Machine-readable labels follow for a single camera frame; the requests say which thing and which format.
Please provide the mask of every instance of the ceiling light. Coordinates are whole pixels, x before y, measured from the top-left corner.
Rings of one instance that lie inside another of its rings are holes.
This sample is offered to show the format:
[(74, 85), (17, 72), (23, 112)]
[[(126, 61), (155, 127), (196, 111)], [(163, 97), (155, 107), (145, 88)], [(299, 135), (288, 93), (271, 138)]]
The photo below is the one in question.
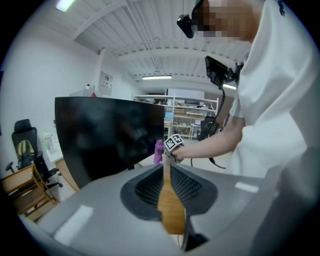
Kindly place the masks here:
[(229, 88), (229, 89), (231, 89), (231, 90), (236, 90), (236, 89), (237, 89), (237, 87), (232, 86), (232, 85), (228, 85), (228, 84), (225, 84), (223, 87)]
[(66, 10), (68, 10), (68, 8), (72, 5), (74, 1), (75, 0), (60, 0), (55, 7), (61, 12), (65, 12)]
[(172, 75), (143, 76), (143, 80), (172, 79)]

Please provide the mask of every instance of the head-mounted camera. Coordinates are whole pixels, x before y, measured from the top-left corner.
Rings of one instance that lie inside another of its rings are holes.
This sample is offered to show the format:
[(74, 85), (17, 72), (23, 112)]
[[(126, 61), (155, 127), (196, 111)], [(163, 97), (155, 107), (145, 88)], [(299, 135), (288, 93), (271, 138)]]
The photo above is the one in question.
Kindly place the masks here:
[[(200, 17), (197, 15), (198, 9), (204, 3), (205, 0), (196, 0), (195, 7), (193, 8), (191, 18), (187, 15), (180, 15), (177, 20), (177, 25), (182, 29), (187, 38), (192, 39), (195, 36), (195, 31), (197, 30), (197, 26), (201, 26), (199, 19)], [(206, 74), (210, 78), (210, 81), (217, 85), (219, 89), (226, 83), (230, 83), (235, 81), (236, 84), (239, 83), (240, 71), (243, 68), (244, 64), (241, 63), (238, 65), (235, 64), (235, 71), (227, 66), (223, 65), (221, 62), (207, 56), (205, 58), (206, 65)]]
[(196, 26), (198, 24), (196, 13), (198, 12), (198, 9), (203, 4), (203, 2), (204, 0), (196, 0), (191, 18), (189, 14), (187, 15), (182, 14), (178, 18), (177, 25), (181, 28), (183, 33), (189, 39), (192, 39), (195, 36), (195, 31), (197, 30)]
[(211, 58), (210, 56), (205, 57), (206, 75), (210, 78), (211, 83), (221, 89), (225, 84), (235, 81), (239, 84), (239, 77), (241, 69), (244, 67), (242, 62), (240, 65), (235, 64), (235, 71), (227, 66), (223, 65), (221, 62)]

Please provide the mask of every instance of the black office chair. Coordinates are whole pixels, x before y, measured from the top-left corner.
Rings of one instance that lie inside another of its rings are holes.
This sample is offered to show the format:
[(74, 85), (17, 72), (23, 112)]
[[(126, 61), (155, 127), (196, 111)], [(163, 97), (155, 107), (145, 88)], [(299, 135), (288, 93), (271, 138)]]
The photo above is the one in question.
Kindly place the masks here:
[[(30, 159), (30, 163), (28, 162), (21, 163), (19, 166), (17, 166), (17, 169), (21, 170), (23, 168), (26, 168), (30, 166), (31, 161), (33, 161), (39, 174), (41, 175), (41, 178), (45, 182), (49, 182), (49, 178), (52, 177), (54, 174), (56, 174), (57, 170), (48, 171), (47, 165), (43, 158), (43, 152), (38, 151), (37, 129), (35, 127), (31, 127), (30, 120), (24, 119), (24, 120), (17, 121), (14, 125), (14, 132), (12, 133), (11, 138), (12, 138), (12, 142), (13, 142), (17, 156), (19, 156), (18, 146), (19, 146), (19, 143), (22, 141), (29, 141), (34, 150), (34, 157), (33, 159)], [(15, 171), (12, 167), (13, 163), (14, 162), (10, 162), (5, 168), (5, 170), (6, 171), (11, 170), (11, 172), (14, 173)], [(55, 182), (48, 185), (48, 188), (50, 189), (57, 185), (59, 185), (59, 187), (63, 186), (61, 183)]]
[[(210, 126), (214, 121), (215, 121), (215, 118), (213, 116), (207, 116), (203, 121), (201, 121), (200, 123), (201, 130), (200, 131), (198, 130), (196, 135), (196, 138), (198, 141), (203, 141), (207, 138), (206, 136), (207, 136), (208, 130), (210, 129)], [(219, 126), (220, 125), (217, 122), (215, 122), (212, 125), (212, 128), (209, 133), (209, 137), (211, 137), (217, 132), (217, 130), (219, 129)]]

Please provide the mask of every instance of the computer monitor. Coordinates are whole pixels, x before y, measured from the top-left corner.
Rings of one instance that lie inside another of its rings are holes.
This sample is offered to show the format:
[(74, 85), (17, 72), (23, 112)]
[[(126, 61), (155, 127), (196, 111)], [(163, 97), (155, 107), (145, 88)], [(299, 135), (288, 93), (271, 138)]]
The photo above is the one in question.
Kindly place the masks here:
[(55, 99), (56, 130), (65, 162), (81, 188), (155, 153), (164, 138), (165, 108), (97, 97)]

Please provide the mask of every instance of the white wall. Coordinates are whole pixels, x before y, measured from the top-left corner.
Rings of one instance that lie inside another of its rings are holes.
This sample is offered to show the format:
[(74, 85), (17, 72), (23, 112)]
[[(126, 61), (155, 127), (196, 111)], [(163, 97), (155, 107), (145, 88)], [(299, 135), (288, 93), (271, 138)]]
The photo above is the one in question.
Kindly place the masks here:
[[(11, 133), (18, 120), (30, 119), (42, 137), (53, 132), (55, 97), (67, 97), (91, 84), (98, 55), (48, 28), (30, 23), (11, 46), (0, 92), (0, 175), (17, 155)], [(48, 168), (54, 167), (45, 155)]]
[(128, 75), (125, 67), (113, 54), (105, 53), (101, 71), (113, 77), (112, 98), (131, 101), (133, 96), (145, 93), (142, 88), (138, 87), (138, 83)]

